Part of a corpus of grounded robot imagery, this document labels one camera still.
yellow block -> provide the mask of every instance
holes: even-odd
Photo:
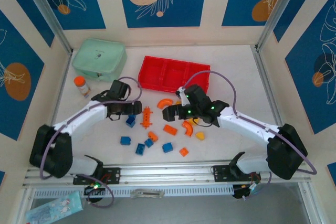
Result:
[[[201,141],[205,139],[204,133],[201,131],[196,133],[196,137]]]
[[[193,120],[192,118],[190,118],[190,119],[188,120],[188,123],[190,123],[190,124],[193,125],[193,126],[196,126],[197,124],[194,123],[194,121],[195,121],[196,123],[198,123],[198,122],[199,122],[199,119],[196,118],[196,119]]]

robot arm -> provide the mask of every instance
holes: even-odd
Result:
[[[73,157],[72,142],[82,139],[86,131],[99,121],[110,118],[112,115],[137,115],[142,111],[140,101],[134,103],[113,103],[113,101],[125,101],[126,93],[130,94],[130,86],[121,81],[115,80],[110,90],[104,91],[94,96],[82,110],[86,111],[81,116],[71,116],[70,118],[55,124],[54,126],[43,125],[36,134],[30,163],[40,167],[43,154],[51,137],[63,125],[66,125],[55,138],[50,151],[45,160],[44,170],[51,175],[61,178],[66,174],[85,174],[101,177],[103,163],[93,157]]]
[[[182,104],[163,110],[166,121],[174,121],[175,116],[183,120],[201,118],[205,123],[235,131],[260,145],[262,155],[242,152],[232,159],[230,173],[235,177],[251,172],[269,171],[283,179],[292,177],[303,159],[275,133],[288,139],[304,156],[308,155],[296,130],[289,124],[279,127],[243,115],[223,101],[211,101],[196,84],[185,90],[179,88],[176,94],[181,98]]]

white floor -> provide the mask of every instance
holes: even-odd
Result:
[[[127,49],[128,59],[121,76],[138,78],[138,73],[145,55],[192,61],[211,65],[211,69],[228,77],[237,90],[237,109],[264,122],[274,123],[271,109],[253,58],[250,46],[183,46],[183,47],[139,47]],[[73,84],[76,76],[70,67],[56,122],[70,117],[89,102],[78,92]],[[132,98],[138,95],[138,88],[131,81]],[[110,88],[110,83],[88,81],[92,88],[90,98]],[[233,101],[233,92],[230,86],[220,77],[210,75],[208,96],[212,100],[223,100],[230,105]],[[215,126],[202,128],[196,126],[194,132],[203,131],[206,135],[204,141],[199,141],[195,135],[184,135],[183,121],[167,123],[162,119],[162,112],[156,107],[164,98],[177,101],[175,94],[144,90],[140,99],[143,108],[149,106],[154,112],[151,116],[153,125],[147,130],[140,125],[142,115],[136,118],[134,128],[129,128],[122,117],[120,121],[111,122],[106,119],[88,130],[87,135],[80,142],[73,143],[75,155],[90,155],[102,160],[105,164],[131,164],[131,163],[165,163],[165,162],[191,162],[232,159],[238,152],[245,151],[255,145],[252,141],[228,130]],[[163,131],[165,124],[178,129],[176,136]],[[148,131],[153,131],[159,140],[151,147],[145,149],[143,156],[135,154],[138,143],[143,143],[148,137]],[[132,138],[130,146],[120,145],[120,137]],[[162,145],[171,142],[174,151],[163,153]],[[189,154],[182,157],[179,150],[186,147]]]

red compartment tray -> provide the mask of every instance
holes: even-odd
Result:
[[[189,78],[202,70],[210,70],[209,65],[145,56],[138,81],[145,89],[174,93]],[[198,84],[206,93],[209,87],[209,73],[196,76],[188,86]]]

orange bottle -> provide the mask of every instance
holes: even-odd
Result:
[[[86,80],[84,79],[83,76],[77,76],[74,79],[74,84],[78,88],[79,92],[84,95],[85,98],[89,96],[89,93],[91,92],[91,89],[86,83]]]

